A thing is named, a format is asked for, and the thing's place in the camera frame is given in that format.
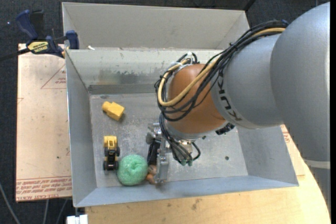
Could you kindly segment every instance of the wooden table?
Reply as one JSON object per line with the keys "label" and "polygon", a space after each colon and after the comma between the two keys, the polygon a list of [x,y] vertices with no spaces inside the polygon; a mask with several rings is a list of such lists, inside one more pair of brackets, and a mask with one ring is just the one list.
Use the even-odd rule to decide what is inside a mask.
{"label": "wooden table", "polygon": [[299,187],[87,207],[89,223],[330,223],[312,173],[293,143],[288,146]]}

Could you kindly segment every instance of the yellow cable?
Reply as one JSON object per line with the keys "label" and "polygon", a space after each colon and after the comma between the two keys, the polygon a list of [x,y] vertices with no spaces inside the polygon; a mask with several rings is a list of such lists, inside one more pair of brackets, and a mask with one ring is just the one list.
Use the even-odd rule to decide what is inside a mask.
{"label": "yellow cable", "polygon": [[264,33],[269,33],[269,32],[283,32],[284,30],[285,30],[285,28],[281,28],[281,27],[268,28],[268,29],[259,31],[259,32],[255,33],[252,36],[254,37],[256,35],[260,35],[260,34],[264,34]]}
{"label": "yellow cable", "polygon": [[[255,33],[254,35],[252,36],[256,36],[256,35],[260,35],[260,34],[264,34],[264,33],[269,33],[269,32],[283,32],[285,30],[285,28],[280,28],[280,27],[274,27],[274,28],[268,28],[268,29],[265,29],[265,30],[262,30],[262,31],[259,31],[257,33]],[[159,104],[161,106],[173,106],[173,105],[176,105],[178,102],[181,101],[181,99],[183,97],[185,97],[187,95],[187,93],[190,91],[190,89],[198,82],[200,81],[201,78],[203,78],[203,76],[210,70],[213,68],[213,66],[217,63],[217,60],[213,61],[212,63],[210,63],[200,74],[198,74],[198,76],[179,94],[177,95],[174,99],[168,101],[168,102],[164,102],[161,98],[162,96],[162,90],[163,90],[163,85],[164,85],[164,81],[167,79],[167,76],[168,76],[168,72],[166,72],[161,81],[160,81],[160,85],[159,85],[159,88],[158,88],[158,95],[157,95],[157,98],[158,98],[158,101],[159,101]],[[185,64],[187,62],[187,60],[183,60],[181,62],[181,64]],[[168,69],[169,72],[173,72],[175,71],[178,67],[180,67],[181,65],[174,65],[172,66],[170,69]]]}
{"label": "yellow cable", "polygon": [[[215,63],[217,62],[214,61],[212,63],[210,63],[200,74],[198,74],[198,76],[178,95],[176,96],[174,99],[168,101],[168,102],[164,102],[161,98],[162,96],[162,89],[163,89],[163,85],[164,85],[164,80],[166,79],[166,77],[168,76],[168,73],[166,73],[163,78],[161,79],[159,88],[158,88],[158,95],[157,98],[159,100],[159,104],[162,106],[173,106],[175,104],[177,104],[178,102],[181,101],[181,99],[190,91],[190,89],[198,82],[200,81],[200,79],[210,70],[212,69],[212,67],[215,65]],[[175,67],[179,67],[180,65],[176,65],[172,68],[170,68],[168,71],[174,71],[176,68]]]}

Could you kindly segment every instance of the orange cylinder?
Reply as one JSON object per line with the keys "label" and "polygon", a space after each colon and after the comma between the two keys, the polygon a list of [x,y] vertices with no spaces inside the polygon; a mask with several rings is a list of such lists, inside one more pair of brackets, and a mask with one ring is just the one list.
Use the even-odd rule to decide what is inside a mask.
{"label": "orange cylinder", "polygon": [[[204,64],[195,64],[186,66],[178,71],[170,83],[167,96],[168,101],[172,100],[180,92],[182,92],[197,77],[204,66]],[[205,79],[205,77],[206,75],[190,89],[189,93],[181,100],[180,103],[174,106],[175,109],[185,104],[196,93],[198,87],[201,85],[201,82]],[[210,86],[211,83],[209,83],[200,93],[195,103],[196,107],[193,108],[186,117],[179,121],[169,121],[169,125],[182,133],[189,134],[208,132],[223,125],[225,119],[217,111],[216,106],[212,100],[211,93],[208,93]],[[176,112],[173,114],[168,114],[168,116],[175,119],[182,113],[183,112]]]}

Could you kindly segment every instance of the yellow sponge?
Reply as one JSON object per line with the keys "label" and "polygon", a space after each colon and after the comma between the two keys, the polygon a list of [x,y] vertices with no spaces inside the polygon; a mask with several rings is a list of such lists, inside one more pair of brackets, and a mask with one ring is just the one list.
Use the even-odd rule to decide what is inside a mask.
{"label": "yellow sponge", "polygon": [[122,114],[124,113],[125,108],[117,103],[104,102],[102,109],[106,112],[107,116],[115,119],[116,121],[120,120]]}

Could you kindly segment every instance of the green ball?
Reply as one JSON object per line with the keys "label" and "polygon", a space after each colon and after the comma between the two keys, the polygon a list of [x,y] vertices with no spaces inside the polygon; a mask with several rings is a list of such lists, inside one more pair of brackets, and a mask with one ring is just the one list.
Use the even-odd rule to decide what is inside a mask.
{"label": "green ball", "polygon": [[128,155],[119,162],[117,176],[121,184],[134,186],[144,181],[147,168],[147,161],[142,156]]}

